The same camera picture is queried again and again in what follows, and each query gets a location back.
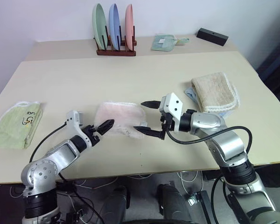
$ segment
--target metal bracket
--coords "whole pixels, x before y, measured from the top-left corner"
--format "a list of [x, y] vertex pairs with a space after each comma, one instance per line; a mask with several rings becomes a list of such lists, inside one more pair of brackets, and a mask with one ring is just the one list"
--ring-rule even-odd
[[208, 224], [215, 224], [213, 213], [211, 212], [210, 198], [206, 190], [193, 193], [188, 199], [188, 202], [191, 206], [200, 202], [206, 222]]
[[66, 114], [67, 130], [69, 131], [70, 136], [79, 135], [84, 139], [87, 147], [92, 147], [91, 141], [88, 139], [88, 136], [82, 132], [80, 126], [83, 125], [82, 122], [83, 113], [78, 111], [70, 111]]

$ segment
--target plate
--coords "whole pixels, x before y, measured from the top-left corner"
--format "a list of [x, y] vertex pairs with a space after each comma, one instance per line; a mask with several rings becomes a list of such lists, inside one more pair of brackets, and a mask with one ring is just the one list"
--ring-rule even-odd
[[126, 7], [126, 43], [130, 50], [133, 50], [133, 7], [132, 4]]
[[119, 50], [117, 36], [119, 38], [119, 44], [120, 44], [119, 26], [120, 26], [120, 22], [119, 22], [118, 9], [116, 4], [112, 4], [109, 11], [109, 30], [110, 30], [111, 42], [116, 50]]
[[98, 44], [98, 48], [104, 50], [104, 42], [102, 35], [104, 36], [105, 45], [108, 45], [108, 38], [106, 34], [105, 26], [107, 26], [105, 14], [101, 4], [96, 4], [92, 11], [92, 29], [94, 38]]

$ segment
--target blue plate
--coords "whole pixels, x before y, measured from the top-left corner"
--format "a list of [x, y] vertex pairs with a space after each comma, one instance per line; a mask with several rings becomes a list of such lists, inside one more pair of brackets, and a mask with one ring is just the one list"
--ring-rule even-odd
[[119, 50], [118, 42], [117, 42], [117, 36], [119, 38], [119, 44], [120, 44], [120, 31], [119, 31], [119, 15], [116, 4], [111, 5], [110, 11], [109, 11], [109, 29], [110, 29], [110, 36], [111, 41], [113, 44], [113, 47], [116, 50]]

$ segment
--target beige towel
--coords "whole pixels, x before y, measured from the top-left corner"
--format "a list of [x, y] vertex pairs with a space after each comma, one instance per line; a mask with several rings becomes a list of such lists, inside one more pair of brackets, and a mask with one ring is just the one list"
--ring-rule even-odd
[[240, 105], [236, 88], [223, 72], [193, 78], [191, 82], [202, 112], [225, 112]]

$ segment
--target towel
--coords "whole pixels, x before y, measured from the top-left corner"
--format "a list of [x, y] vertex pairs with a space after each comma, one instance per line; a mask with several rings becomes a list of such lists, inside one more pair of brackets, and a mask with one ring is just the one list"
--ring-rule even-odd
[[238, 92], [223, 72], [193, 78], [191, 84], [185, 93], [197, 101], [201, 112], [226, 114], [240, 106]]
[[42, 117], [39, 102], [19, 102], [0, 118], [0, 148], [25, 149]]
[[145, 112], [137, 104], [101, 103], [95, 115], [94, 126], [97, 127], [108, 119], [114, 119], [114, 125], [105, 135], [126, 135], [137, 139], [144, 137], [144, 134], [134, 129], [134, 126], [147, 126]]
[[154, 37], [151, 50], [172, 51], [175, 45], [184, 45], [189, 38], [177, 39], [173, 35], [158, 34]]

